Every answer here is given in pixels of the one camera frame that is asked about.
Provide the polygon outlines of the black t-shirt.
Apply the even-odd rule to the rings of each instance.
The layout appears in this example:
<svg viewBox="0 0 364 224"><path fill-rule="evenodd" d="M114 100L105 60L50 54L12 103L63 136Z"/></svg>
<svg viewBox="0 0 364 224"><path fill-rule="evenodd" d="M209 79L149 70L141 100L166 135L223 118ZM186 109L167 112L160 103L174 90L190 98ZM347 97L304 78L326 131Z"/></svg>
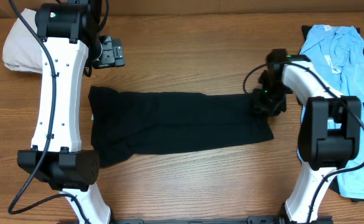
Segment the black t-shirt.
<svg viewBox="0 0 364 224"><path fill-rule="evenodd" d="M118 92L92 86L91 145L100 166L133 154L175 154L270 141L268 121L251 112L251 95Z"/></svg>

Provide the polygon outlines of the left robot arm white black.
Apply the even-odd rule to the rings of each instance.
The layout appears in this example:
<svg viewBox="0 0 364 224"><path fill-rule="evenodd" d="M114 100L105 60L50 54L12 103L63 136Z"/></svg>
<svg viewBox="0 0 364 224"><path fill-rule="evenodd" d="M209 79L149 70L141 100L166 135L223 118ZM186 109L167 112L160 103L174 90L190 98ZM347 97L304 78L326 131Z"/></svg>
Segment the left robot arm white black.
<svg viewBox="0 0 364 224"><path fill-rule="evenodd" d="M82 149L79 125L82 78L124 65L121 42L101 34L108 11L108 1L45 3L29 28L42 51L42 84L31 147L17 153L17 163L66 198L78 223L115 221L96 183L99 156Z"/></svg>

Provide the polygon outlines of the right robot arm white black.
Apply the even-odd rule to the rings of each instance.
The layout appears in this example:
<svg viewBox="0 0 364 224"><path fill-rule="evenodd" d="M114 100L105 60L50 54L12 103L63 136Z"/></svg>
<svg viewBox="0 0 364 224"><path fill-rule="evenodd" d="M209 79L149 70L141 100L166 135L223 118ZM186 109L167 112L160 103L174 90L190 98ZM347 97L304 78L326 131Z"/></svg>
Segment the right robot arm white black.
<svg viewBox="0 0 364 224"><path fill-rule="evenodd" d="M296 94L305 108L297 140L302 167L281 214L250 217L248 221L331 223L331 217L318 216L318 209L337 173L358 155L362 104L356 96L344 96L333 89L305 55L274 49L263 68L258 79L262 87L253 90L253 113L277 116L286 111L286 95Z"/></svg>

